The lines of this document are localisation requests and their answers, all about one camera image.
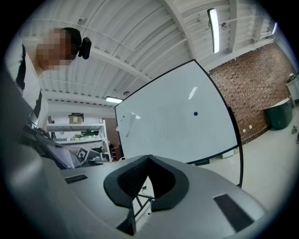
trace black strap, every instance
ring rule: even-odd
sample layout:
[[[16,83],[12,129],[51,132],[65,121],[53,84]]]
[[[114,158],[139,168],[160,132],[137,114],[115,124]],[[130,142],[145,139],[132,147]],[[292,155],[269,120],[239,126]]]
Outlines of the black strap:
[[[33,112],[37,118],[39,116],[39,112],[41,111],[41,105],[42,105],[42,93],[41,93],[41,91],[39,91],[38,100],[36,101],[36,106],[34,107],[34,110],[33,110]]]
[[[22,48],[23,48],[22,61],[15,81],[23,91],[25,88],[24,80],[25,80],[25,73],[26,73],[26,62],[25,62],[26,50],[23,44],[22,44]]]

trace tile floor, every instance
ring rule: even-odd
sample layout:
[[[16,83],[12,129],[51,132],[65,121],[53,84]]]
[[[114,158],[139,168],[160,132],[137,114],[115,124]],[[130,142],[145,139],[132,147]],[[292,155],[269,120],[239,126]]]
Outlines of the tile floor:
[[[282,130],[271,129],[260,137],[243,145],[244,175],[242,188],[255,197],[267,210],[273,210],[283,201],[298,170],[299,144],[297,134],[291,134],[292,126],[299,128],[299,107],[293,109],[289,126]],[[235,154],[222,156],[201,166],[212,170],[238,184],[240,157]]]

